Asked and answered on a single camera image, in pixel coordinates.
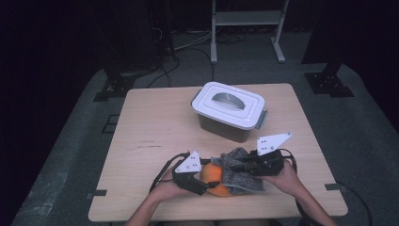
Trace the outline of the white box lid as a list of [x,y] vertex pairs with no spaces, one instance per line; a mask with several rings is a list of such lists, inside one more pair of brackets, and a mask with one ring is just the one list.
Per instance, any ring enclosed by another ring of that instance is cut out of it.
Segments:
[[218,82],[205,84],[191,105],[199,116],[246,131],[259,129],[266,115],[261,95]]

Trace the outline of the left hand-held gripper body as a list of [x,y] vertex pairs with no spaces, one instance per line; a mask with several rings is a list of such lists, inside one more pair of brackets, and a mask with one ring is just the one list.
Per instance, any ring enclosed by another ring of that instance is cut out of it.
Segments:
[[180,160],[172,170],[173,182],[181,189],[202,195],[208,185],[197,179],[195,175],[202,170],[200,154],[198,151],[188,153],[187,157]]

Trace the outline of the white metal stand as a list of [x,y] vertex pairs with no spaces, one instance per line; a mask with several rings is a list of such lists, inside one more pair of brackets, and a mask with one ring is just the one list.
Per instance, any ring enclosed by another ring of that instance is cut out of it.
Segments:
[[249,26],[249,25],[275,25],[277,31],[271,38],[279,63],[285,62],[285,57],[279,45],[279,39],[284,25],[290,0],[283,0],[280,10],[264,11],[217,11],[216,0],[212,4],[210,61],[217,63],[216,29],[221,26]]

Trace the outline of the black stand base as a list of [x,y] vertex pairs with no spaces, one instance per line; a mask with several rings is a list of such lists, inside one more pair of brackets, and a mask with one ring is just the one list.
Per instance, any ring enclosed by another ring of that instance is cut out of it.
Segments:
[[93,101],[105,102],[110,98],[123,98],[134,86],[134,75],[122,75],[118,70],[105,68],[106,81],[101,91],[97,92]]
[[305,77],[315,94],[328,94],[333,98],[353,97],[351,89],[338,77],[341,61],[328,62],[319,73],[306,73]]

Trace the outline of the black floor tape rectangle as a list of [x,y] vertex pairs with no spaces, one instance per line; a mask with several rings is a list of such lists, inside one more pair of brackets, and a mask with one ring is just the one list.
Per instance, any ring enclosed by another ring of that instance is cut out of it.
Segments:
[[105,125],[103,127],[103,134],[114,134],[118,125],[120,115],[119,114],[111,114],[108,116]]

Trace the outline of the person's right hand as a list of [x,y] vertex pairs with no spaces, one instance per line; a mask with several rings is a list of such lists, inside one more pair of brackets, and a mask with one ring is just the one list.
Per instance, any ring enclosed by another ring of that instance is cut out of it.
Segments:
[[271,183],[280,191],[295,198],[306,193],[306,187],[301,183],[294,167],[288,160],[283,161],[283,169],[278,175],[261,176],[261,179]]

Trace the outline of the person's left hand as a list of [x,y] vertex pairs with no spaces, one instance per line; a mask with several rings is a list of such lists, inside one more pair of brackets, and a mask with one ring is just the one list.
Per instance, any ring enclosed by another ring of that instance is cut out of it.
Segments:
[[152,191],[152,194],[160,202],[190,195],[189,191],[178,187],[174,183],[172,172],[172,169],[168,169]]

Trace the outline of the orange plush toy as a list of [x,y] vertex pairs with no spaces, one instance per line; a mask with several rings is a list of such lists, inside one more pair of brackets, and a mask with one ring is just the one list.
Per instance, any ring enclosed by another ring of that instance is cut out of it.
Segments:
[[199,179],[205,183],[218,182],[218,185],[214,188],[208,188],[207,191],[218,197],[230,197],[231,193],[229,189],[221,184],[222,168],[220,166],[209,163],[202,167],[199,173]]

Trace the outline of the grey fluffy towel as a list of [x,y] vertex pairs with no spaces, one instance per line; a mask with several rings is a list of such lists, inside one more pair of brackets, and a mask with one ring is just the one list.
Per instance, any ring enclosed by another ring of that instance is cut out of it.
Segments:
[[263,180],[255,178],[248,172],[234,172],[232,167],[242,167],[242,158],[248,152],[239,147],[229,153],[223,153],[219,157],[212,157],[211,162],[221,167],[221,184],[225,186],[232,195],[242,195],[248,192],[264,191]]

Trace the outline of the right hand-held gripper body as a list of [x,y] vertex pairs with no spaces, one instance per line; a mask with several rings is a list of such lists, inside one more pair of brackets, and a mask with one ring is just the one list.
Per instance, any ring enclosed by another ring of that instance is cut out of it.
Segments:
[[249,155],[258,155],[257,162],[250,162],[249,168],[253,169],[251,175],[273,176],[278,175],[283,169],[283,155],[280,146],[286,142],[292,134],[290,132],[277,134],[257,139],[257,147]]

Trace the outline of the translucent grey storage box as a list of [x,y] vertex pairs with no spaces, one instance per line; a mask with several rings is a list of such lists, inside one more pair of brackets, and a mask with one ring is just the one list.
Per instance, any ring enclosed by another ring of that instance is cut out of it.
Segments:
[[256,128],[254,128],[254,129],[246,131],[246,130],[242,130],[242,129],[238,129],[238,128],[226,125],[226,124],[218,122],[218,121],[207,119],[203,116],[198,115],[198,117],[199,117],[199,125],[203,130],[206,130],[206,131],[213,133],[215,135],[218,135],[220,137],[223,137],[223,138],[235,141],[235,142],[239,142],[239,143],[246,142],[251,131],[256,129]]

